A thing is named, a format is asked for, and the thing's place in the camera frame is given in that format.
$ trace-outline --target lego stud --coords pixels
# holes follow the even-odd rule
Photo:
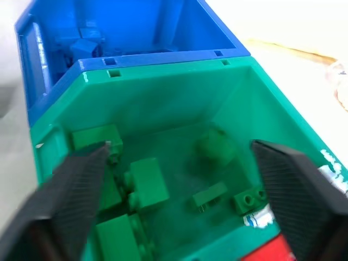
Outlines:
[[[146,248],[143,244],[139,245],[139,253],[141,255],[142,258],[146,257]]]
[[[251,207],[255,203],[255,199],[249,194],[245,195],[243,200],[244,200],[244,205],[248,207]]]
[[[260,189],[256,192],[256,194],[260,200],[266,200],[266,192],[264,190]]]
[[[130,172],[125,173],[125,186],[128,190],[134,189],[133,177]]]
[[[139,197],[136,192],[129,194],[129,206],[131,210],[136,210],[139,207]]]

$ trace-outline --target lego brick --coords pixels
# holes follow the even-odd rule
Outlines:
[[[112,168],[106,167],[99,211],[110,209],[122,202],[123,193],[116,186]]]
[[[74,62],[78,59],[94,58],[97,57],[98,44],[86,39],[79,39],[70,46],[70,51]]]
[[[60,28],[54,38],[58,46],[69,46],[80,39],[80,33],[77,27]]]
[[[264,207],[267,204],[266,192],[261,186],[239,193],[233,199],[239,215]]]
[[[211,127],[197,142],[196,151],[218,166],[226,166],[236,156],[236,149],[228,135],[221,129]]]
[[[205,191],[198,192],[192,196],[195,208],[206,209],[211,202],[216,202],[227,192],[224,182],[219,182]]]
[[[136,241],[139,245],[139,251],[141,253],[142,259],[146,261],[152,261],[153,253],[155,252],[155,245],[153,241],[147,238],[144,230],[144,224],[141,222],[138,214],[133,214],[129,217],[130,223],[132,224],[132,229]]]
[[[110,141],[110,162],[117,163],[123,151],[123,142],[115,125],[80,130],[72,133],[75,150],[100,141]]]
[[[80,28],[80,34],[82,39],[96,42],[97,44],[105,40],[102,33],[97,28]]]
[[[104,261],[143,260],[127,214],[97,225],[97,235]]]
[[[155,158],[142,159],[131,163],[125,173],[131,209],[146,209],[166,201],[169,193],[163,180],[158,161]]]

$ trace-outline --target blue lego brick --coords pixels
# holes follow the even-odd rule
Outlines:
[[[98,44],[85,39],[77,40],[70,46],[73,61],[97,57]]]
[[[80,34],[82,39],[96,42],[98,44],[105,41],[102,33],[97,28],[80,28]]]
[[[80,33],[78,31],[77,27],[71,27],[71,28],[59,28],[57,30],[57,35],[54,38],[54,42],[59,47],[63,46],[69,46],[79,40]]]
[[[16,32],[30,126],[85,71],[250,55],[204,0],[33,0]]]

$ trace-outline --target plastic tray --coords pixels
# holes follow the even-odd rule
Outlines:
[[[279,233],[275,223],[245,226],[230,201],[200,216],[183,207],[220,181],[228,197],[260,185],[250,140],[291,146],[317,166],[327,164],[321,150],[331,153],[251,57],[128,67],[83,73],[31,128],[39,181],[71,151],[71,133],[110,123],[124,148],[116,178],[143,158],[156,157],[161,166],[170,198],[144,217],[156,260],[238,260]],[[238,152],[217,172],[193,156],[211,125],[226,132]]]
[[[204,0],[35,0],[16,31],[30,126],[84,71],[250,55]]]

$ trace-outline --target green lego brick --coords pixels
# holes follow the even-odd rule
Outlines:
[[[84,129],[72,133],[75,150],[101,141],[110,141],[110,162],[117,163],[123,151],[123,142],[115,125]]]
[[[224,182],[218,182],[209,189],[194,194],[192,196],[194,206],[195,208],[203,208],[203,210],[207,209],[211,202],[218,201],[227,191]]]
[[[129,217],[130,223],[132,224],[133,233],[136,241],[139,244],[139,251],[142,255],[142,259],[146,261],[152,261],[153,252],[155,251],[155,245],[153,241],[147,238],[143,224],[138,214],[133,214]]]
[[[236,149],[228,135],[217,127],[210,127],[196,144],[200,157],[209,159],[219,166],[226,166],[236,156]]]
[[[99,211],[110,209],[113,206],[120,204],[122,202],[122,194],[122,191],[120,193],[116,186],[112,168],[107,166],[104,176]]]
[[[234,196],[236,211],[243,215],[267,204],[266,192],[261,186],[246,190]]]
[[[97,235],[104,261],[143,260],[127,214],[97,225]]]
[[[129,205],[132,210],[154,207],[169,198],[157,159],[142,159],[130,164],[125,173],[129,194]]]

